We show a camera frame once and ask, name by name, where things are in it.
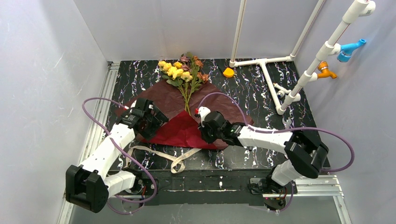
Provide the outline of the orange fake flower stem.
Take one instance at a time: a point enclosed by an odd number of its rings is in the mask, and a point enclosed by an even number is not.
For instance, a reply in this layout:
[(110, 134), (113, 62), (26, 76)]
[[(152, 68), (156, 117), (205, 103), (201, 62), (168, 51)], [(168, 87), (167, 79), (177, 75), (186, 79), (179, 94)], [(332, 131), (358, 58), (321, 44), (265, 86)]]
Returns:
[(189, 102), (192, 94), (199, 90), (202, 84), (205, 84), (209, 81), (209, 75), (202, 71), (204, 65), (197, 56), (193, 55), (191, 52), (185, 53), (185, 56), (187, 56), (190, 60), (189, 72), (192, 75), (192, 79), (190, 80), (190, 90), (187, 98), (187, 102)]

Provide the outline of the yellow fake flower bunch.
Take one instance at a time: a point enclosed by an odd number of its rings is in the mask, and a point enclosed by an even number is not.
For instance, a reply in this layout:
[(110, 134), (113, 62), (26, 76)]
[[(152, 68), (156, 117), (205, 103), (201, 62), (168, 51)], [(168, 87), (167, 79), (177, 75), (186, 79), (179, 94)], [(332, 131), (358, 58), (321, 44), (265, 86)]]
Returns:
[(188, 84), (187, 89), (185, 89), (184, 81), (181, 79), (181, 75), (183, 73), (183, 70), (181, 69), (182, 63), (179, 61), (169, 63), (161, 60), (157, 65), (159, 70), (164, 73), (162, 78), (165, 79), (168, 84), (176, 87), (180, 91), (184, 100), (184, 110), (191, 114), (189, 102), (187, 102), (190, 84)]

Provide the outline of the maroon wrapping paper sheet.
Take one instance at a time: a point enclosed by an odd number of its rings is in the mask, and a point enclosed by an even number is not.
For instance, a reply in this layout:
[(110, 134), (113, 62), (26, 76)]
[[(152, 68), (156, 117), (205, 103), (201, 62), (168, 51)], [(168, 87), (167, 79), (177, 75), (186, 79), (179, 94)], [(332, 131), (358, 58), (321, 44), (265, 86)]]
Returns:
[(231, 123), (247, 121), (247, 123), (253, 124), (252, 118), (249, 116), (243, 118), (237, 106), (229, 98), (221, 95), (220, 90), (212, 83), (203, 84), (198, 91), (192, 94), (189, 101), (190, 113), (184, 110), (184, 99), (181, 92), (164, 80), (134, 97), (125, 97), (123, 105), (131, 106), (138, 98), (152, 100), (155, 106), (169, 119), (168, 123), (156, 132), (155, 137), (149, 140), (150, 143), (154, 144), (201, 149), (225, 149), (228, 145), (221, 140), (208, 144), (201, 138), (198, 129), (200, 120), (193, 116), (200, 102), (203, 102), (203, 106), (208, 107), (211, 111), (222, 113), (225, 119)]

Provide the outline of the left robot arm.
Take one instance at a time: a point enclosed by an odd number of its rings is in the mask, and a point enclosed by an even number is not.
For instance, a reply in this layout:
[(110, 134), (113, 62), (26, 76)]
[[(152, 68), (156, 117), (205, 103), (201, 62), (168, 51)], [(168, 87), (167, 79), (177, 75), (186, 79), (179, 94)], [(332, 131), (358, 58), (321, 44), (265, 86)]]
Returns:
[(65, 199), (67, 202), (94, 213), (100, 212), (108, 198), (133, 189), (136, 175), (121, 170), (109, 175), (113, 163), (136, 136), (146, 139), (155, 136), (157, 130), (169, 121), (152, 100), (136, 99), (131, 106), (123, 106), (124, 112), (117, 118), (107, 136), (78, 166), (71, 165), (65, 173)]

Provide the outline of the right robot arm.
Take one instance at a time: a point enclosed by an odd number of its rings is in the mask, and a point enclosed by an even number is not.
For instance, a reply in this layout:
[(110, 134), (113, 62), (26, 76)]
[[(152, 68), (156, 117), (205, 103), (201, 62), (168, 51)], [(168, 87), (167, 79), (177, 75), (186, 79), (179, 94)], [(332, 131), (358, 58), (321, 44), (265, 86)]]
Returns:
[(316, 179), (329, 152), (322, 141), (298, 128), (269, 130), (230, 123), (220, 112), (207, 107), (198, 108), (196, 116), (201, 119), (198, 126), (201, 137), (208, 144), (221, 140), (230, 146), (266, 148), (286, 155), (287, 160), (267, 178), (278, 186), (300, 177)]

